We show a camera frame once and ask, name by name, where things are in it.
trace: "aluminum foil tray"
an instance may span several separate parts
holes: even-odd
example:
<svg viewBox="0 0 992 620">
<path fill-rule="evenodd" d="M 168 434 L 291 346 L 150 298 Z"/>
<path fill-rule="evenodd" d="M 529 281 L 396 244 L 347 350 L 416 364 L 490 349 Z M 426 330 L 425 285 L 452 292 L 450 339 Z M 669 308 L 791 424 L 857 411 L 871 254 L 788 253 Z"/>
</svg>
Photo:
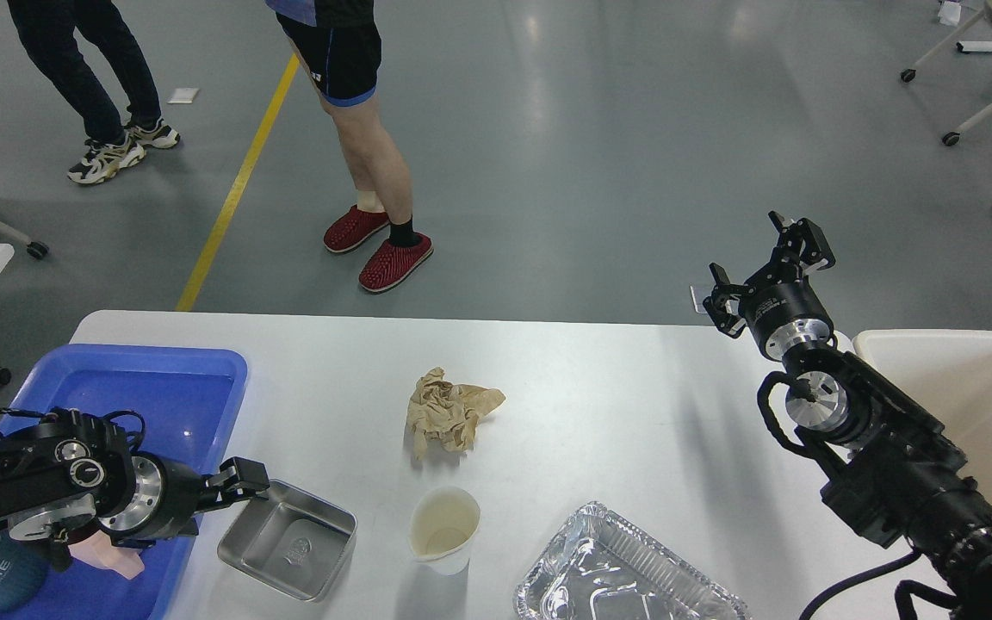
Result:
<svg viewBox="0 0 992 620">
<path fill-rule="evenodd" d="M 523 620 L 748 620 L 743 601 L 599 502 L 562 525 L 515 592 Z"/>
</svg>

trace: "black shorts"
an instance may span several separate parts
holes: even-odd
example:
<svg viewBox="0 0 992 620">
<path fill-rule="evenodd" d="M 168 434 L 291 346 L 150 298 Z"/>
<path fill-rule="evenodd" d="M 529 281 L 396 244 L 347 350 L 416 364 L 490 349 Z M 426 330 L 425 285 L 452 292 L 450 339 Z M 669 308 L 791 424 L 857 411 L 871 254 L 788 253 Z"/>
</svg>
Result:
<svg viewBox="0 0 992 620">
<path fill-rule="evenodd" d="M 327 102 L 348 107 L 373 97 L 381 66 L 381 35 L 374 24 L 320 28 L 285 15 L 278 15 L 278 22 L 298 48 Z"/>
</svg>

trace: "person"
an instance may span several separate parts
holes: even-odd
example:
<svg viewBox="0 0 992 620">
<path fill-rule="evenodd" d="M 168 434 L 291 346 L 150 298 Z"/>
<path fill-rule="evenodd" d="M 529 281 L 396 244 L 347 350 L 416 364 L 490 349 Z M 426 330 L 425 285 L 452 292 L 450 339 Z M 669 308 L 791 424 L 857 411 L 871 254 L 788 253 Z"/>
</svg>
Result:
<svg viewBox="0 0 992 620">
<path fill-rule="evenodd" d="M 389 239 L 371 256 L 358 283 L 370 293 L 399 285 L 433 251 L 412 227 L 412 180 L 381 124 L 377 70 L 381 35 L 374 0 L 265 0 L 316 88 L 338 133 L 357 201 L 324 232 L 334 254 L 353 251 L 386 226 Z"/>
<path fill-rule="evenodd" d="M 163 121 L 158 94 L 133 32 L 111 0 L 8 0 L 17 38 L 33 64 L 50 79 L 79 116 L 87 152 L 67 171 L 68 179 L 93 185 L 145 157 L 145 146 L 170 149 L 181 137 Z M 75 30 L 109 60 L 129 97 L 130 118 L 121 114 L 87 66 Z"/>
</svg>

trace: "blue plastic tray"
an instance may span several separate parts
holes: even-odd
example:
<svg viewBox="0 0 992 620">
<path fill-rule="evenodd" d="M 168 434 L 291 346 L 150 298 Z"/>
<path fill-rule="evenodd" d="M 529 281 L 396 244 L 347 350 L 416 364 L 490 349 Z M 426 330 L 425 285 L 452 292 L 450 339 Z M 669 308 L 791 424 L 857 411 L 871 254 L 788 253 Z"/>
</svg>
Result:
<svg viewBox="0 0 992 620">
<path fill-rule="evenodd" d="M 148 421 L 142 449 L 205 474 L 220 464 L 244 398 L 247 363 L 232 350 L 68 344 L 34 366 L 12 406 L 47 412 L 76 408 L 102 416 L 133 409 Z M 7 418 L 3 432 L 30 426 Z M 135 420 L 118 423 L 132 431 Z M 0 619 L 158 620 L 168 609 L 193 538 L 160 541 L 141 554 L 145 572 L 125 580 L 74 562 L 48 580 L 30 603 Z"/>
</svg>

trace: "stainless steel tray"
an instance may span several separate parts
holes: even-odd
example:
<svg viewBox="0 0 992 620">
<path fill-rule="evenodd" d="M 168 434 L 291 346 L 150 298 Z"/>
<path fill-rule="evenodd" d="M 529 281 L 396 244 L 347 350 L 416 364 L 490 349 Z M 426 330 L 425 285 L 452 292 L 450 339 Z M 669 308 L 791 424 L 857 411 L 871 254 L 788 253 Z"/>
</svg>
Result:
<svg viewBox="0 0 992 620">
<path fill-rule="evenodd" d="M 523 620 L 748 620 L 743 601 L 599 502 L 568 518 L 515 592 Z"/>
<path fill-rule="evenodd" d="M 232 522 L 217 555 L 279 592 L 319 601 L 346 562 L 356 526 L 349 511 L 271 480 Z"/>
</svg>

